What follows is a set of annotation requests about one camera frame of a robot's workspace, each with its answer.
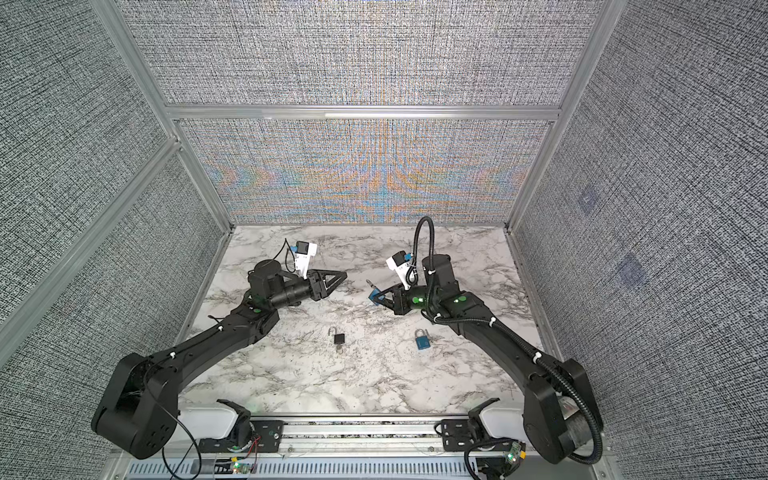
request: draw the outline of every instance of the marble surface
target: marble surface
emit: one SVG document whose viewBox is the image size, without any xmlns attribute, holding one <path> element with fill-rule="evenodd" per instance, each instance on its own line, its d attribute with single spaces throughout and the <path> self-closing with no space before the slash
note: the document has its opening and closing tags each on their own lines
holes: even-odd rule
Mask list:
<svg viewBox="0 0 768 480">
<path fill-rule="evenodd" d="M 418 312 L 395 316 L 368 300 L 370 279 L 381 289 L 398 282 L 385 264 L 411 250 L 413 227 L 238 227 L 189 335 L 225 316 L 248 288 L 247 271 L 271 258 L 283 238 L 318 244 L 310 268 L 345 270 L 348 279 L 327 299 L 280 311 L 257 344 L 228 356 L 193 381 L 183 404 L 229 399 L 252 412 L 454 413 L 498 396 L 522 401 L 509 376 L 482 350 Z M 420 256 L 428 229 L 422 229 Z M 480 296 L 527 341 L 541 347 L 515 264 L 500 227 L 437 227 L 435 252 L 451 256 L 460 286 Z M 338 353 L 330 327 L 346 334 Z M 432 347 L 418 350 L 416 329 Z"/>
</svg>

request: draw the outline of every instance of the blue stain on wall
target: blue stain on wall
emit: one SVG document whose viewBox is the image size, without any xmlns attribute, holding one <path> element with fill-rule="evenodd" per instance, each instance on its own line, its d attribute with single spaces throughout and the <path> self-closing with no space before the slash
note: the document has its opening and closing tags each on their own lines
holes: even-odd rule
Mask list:
<svg viewBox="0 0 768 480">
<path fill-rule="evenodd" d="M 634 253 L 624 255 L 617 267 L 621 282 L 627 287 L 635 287 L 645 282 L 645 270 Z"/>
<path fill-rule="evenodd" d="M 598 204 L 599 199 L 600 196 L 594 185 L 587 185 L 579 195 L 578 206 L 584 211 L 584 215 L 589 215 L 594 210 L 595 205 Z"/>
</svg>

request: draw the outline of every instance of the enclosure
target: enclosure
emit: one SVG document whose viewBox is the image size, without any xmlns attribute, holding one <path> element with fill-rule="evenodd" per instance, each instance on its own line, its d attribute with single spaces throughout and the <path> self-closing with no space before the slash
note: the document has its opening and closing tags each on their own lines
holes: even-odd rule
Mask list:
<svg viewBox="0 0 768 480">
<path fill-rule="evenodd" d="M 448 326 L 369 300 L 424 215 L 464 289 L 589 375 L 603 459 L 537 475 L 768 472 L 765 2 L 0 12 L 0 478 L 122 478 L 130 459 L 91 431 L 115 365 L 215 326 L 283 239 L 347 280 L 184 405 L 394 419 L 522 401 Z"/>
</svg>

